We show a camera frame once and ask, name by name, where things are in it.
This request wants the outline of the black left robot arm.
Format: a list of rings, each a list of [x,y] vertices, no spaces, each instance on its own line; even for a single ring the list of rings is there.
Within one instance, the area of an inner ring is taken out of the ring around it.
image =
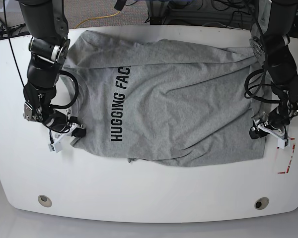
[[[287,126],[298,116],[298,72],[289,49],[289,32],[298,11],[298,0],[254,0],[244,1],[244,5],[253,18],[250,45],[262,65],[262,69],[246,78],[245,97],[277,105],[268,115],[254,119],[250,136],[257,139],[278,130],[287,139]],[[270,87],[277,100],[265,99],[257,96],[257,91],[251,91],[250,80],[258,74],[262,78],[257,88]]]

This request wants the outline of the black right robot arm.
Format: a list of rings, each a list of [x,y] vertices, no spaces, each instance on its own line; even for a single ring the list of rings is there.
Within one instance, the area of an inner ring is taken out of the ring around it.
[[[32,38],[29,43],[31,59],[27,69],[27,83],[23,94],[24,118],[46,126],[50,131],[82,138],[85,128],[77,117],[67,116],[61,110],[70,108],[77,100],[77,79],[63,71],[70,40],[68,21],[62,0],[20,0],[19,6],[25,25]],[[66,105],[53,105],[60,76],[67,76],[74,84],[74,96]]]

